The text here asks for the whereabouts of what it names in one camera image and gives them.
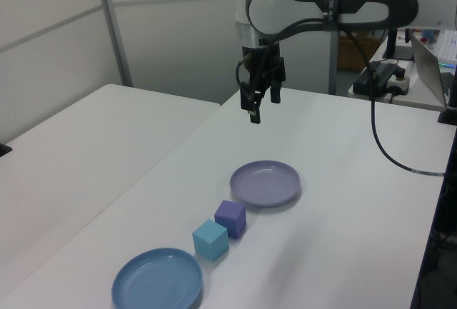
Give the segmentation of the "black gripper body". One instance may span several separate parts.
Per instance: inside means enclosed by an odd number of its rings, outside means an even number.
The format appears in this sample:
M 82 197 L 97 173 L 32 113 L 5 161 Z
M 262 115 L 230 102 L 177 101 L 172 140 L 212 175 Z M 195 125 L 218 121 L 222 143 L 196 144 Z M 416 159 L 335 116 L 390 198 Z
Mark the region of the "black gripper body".
M 245 82 L 245 88 L 250 91 L 256 84 L 256 90 L 265 90 L 270 86 L 282 86 L 282 57 L 279 45 L 273 45 L 271 49 L 266 46 L 254 49 L 243 46 L 243 57 L 247 60 L 243 63 L 249 73 L 249 80 Z

